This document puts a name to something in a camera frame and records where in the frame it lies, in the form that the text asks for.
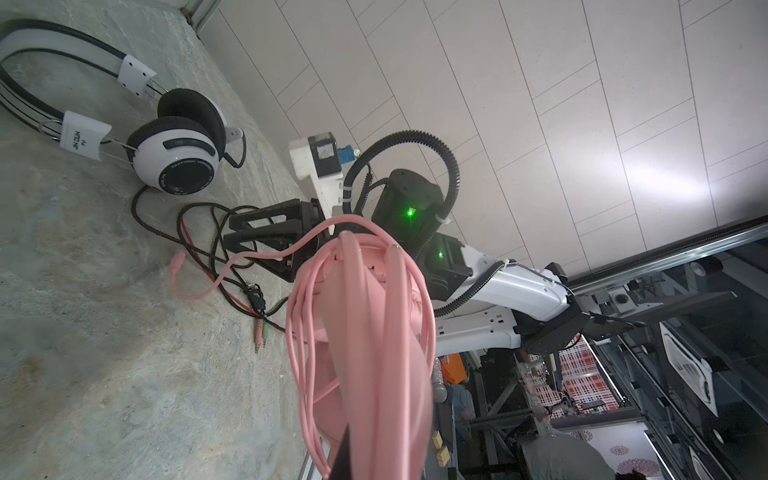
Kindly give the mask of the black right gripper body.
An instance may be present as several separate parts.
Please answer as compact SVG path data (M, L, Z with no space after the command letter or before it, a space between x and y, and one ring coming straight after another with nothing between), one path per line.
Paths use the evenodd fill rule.
M288 200L252 212L235 214L229 219L231 233L223 237L223 246L232 253L249 251L249 245L282 251L301 240L325 220L318 199ZM276 259L256 259L255 262L286 282L293 282L300 267L325 243L331 240L324 230L308 241L296 253Z

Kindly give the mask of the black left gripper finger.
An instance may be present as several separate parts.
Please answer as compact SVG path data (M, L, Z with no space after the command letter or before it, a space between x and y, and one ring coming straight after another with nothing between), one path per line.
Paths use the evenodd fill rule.
M342 441L336 449L336 456L328 476L329 480L355 480L356 454L360 448L356 445L356 438L350 424L346 426Z

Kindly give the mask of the white black headphones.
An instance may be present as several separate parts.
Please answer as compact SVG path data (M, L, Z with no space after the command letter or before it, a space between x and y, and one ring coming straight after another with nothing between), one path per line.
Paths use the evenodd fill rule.
M65 25L14 19L1 25L1 58L24 53L49 53L93 67L114 77L132 95L143 99L156 71L107 43ZM100 148L114 143L111 125L71 110L59 111L1 73L1 105L27 127L60 148L92 160ZM244 142L240 128L230 127L221 109L205 95L186 88L160 93L155 119L140 126L121 143L128 163L148 187L185 196L206 189L221 162L241 168L228 144Z

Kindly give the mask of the pink headphones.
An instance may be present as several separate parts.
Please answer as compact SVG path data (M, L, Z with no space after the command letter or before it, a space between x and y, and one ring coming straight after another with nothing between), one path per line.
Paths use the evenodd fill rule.
M338 387L314 419L336 449L350 424L356 479L419 479L431 436L435 318L412 258L381 237L344 231L314 286L312 320L322 381Z

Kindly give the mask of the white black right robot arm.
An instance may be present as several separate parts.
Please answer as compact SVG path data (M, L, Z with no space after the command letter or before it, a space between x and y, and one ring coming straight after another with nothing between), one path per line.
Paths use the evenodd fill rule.
M636 326L630 317L582 307L556 263L542 271L529 269L441 233L417 249L417 228L441 204L441 189L406 169L379 183L384 190L373 221L416 259L431 299L439 304L434 313L438 355L484 348L548 355L567 349L576 334L600 341Z

